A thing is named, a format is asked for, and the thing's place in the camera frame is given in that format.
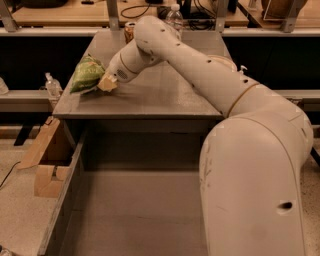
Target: metal table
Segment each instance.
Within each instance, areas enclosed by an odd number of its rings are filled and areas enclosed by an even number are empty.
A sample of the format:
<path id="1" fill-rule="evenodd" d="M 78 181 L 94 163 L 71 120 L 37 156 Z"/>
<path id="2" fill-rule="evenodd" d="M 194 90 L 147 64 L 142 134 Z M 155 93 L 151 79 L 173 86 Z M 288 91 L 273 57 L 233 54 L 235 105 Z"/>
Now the metal table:
<path id="1" fill-rule="evenodd" d="M 219 33 L 184 31 L 183 42 L 208 55 L 229 57 Z M 101 30 L 86 54 L 108 66 L 125 46 L 123 31 Z M 199 96 L 168 63 L 147 68 L 133 81 L 119 84 L 111 93 L 100 90 L 70 94 L 72 79 L 53 115 L 60 119 L 212 119 L 220 113 Z"/>

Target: table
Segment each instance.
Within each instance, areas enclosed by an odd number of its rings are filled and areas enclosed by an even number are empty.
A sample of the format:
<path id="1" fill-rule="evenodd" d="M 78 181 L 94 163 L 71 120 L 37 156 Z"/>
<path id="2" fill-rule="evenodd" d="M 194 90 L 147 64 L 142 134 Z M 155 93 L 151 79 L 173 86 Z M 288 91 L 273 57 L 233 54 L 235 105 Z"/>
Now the table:
<path id="1" fill-rule="evenodd" d="M 208 55 L 229 57 L 221 35 L 209 31 L 185 31 L 182 40 Z M 105 67 L 125 46 L 123 31 L 101 30 L 86 54 Z M 119 84 L 111 93 L 100 90 L 86 95 L 70 94 L 72 79 L 53 115 L 59 119 L 214 119 L 221 114 L 199 96 L 168 63 L 147 68 L 133 81 Z"/>
<path id="2" fill-rule="evenodd" d="M 244 15 L 254 23 L 256 26 L 266 29 L 279 29 L 282 22 L 278 21 L 265 21 L 262 17 L 262 7 L 257 1 L 257 8 L 248 8 L 250 0 L 239 0 L 239 8 L 242 10 Z M 320 1 L 309 0 L 307 4 L 300 11 L 296 21 L 296 28 L 319 28 L 320 27 Z"/>
<path id="3" fill-rule="evenodd" d="M 202 0 L 201 3 L 211 8 L 208 0 Z M 118 13 L 120 25 L 124 25 L 129 20 L 122 17 L 122 10 L 128 7 L 144 5 L 147 6 L 144 0 L 128 0 L 118 1 Z M 125 14 L 127 16 L 135 16 L 141 14 L 144 8 L 132 9 Z M 157 16 L 157 5 L 150 7 L 144 15 Z M 64 6 L 52 9 L 30 9 L 22 7 L 17 12 L 13 13 L 13 18 L 19 26 L 108 26 L 109 15 L 107 4 L 105 1 L 97 0 L 93 5 L 83 5 L 81 0 L 69 0 Z M 237 12 L 228 12 L 226 16 L 226 26 L 247 26 L 248 19 L 238 9 Z"/>

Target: water bottle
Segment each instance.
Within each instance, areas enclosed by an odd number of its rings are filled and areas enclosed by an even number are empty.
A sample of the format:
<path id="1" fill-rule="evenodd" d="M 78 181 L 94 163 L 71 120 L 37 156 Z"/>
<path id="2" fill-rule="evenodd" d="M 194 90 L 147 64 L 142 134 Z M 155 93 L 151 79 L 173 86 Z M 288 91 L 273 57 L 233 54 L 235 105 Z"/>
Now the water bottle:
<path id="1" fill-rule="evenodd" d="M 179 4 L 172 4 L 171 10 L 166 16 L 166 23 L 177 30 L 180 35 L 183 29 L 183 17 L 180 12 L 180 5 Z"/>
<path id="2" fill-rule="evenodd" d="M 60 93 L 62 92 L 62 88 L 57 79 L 54 79 L 50 73 L 46 73 L 46 89 L 49 92 L 50 98 L 58 99 L 60 97 Z"/>

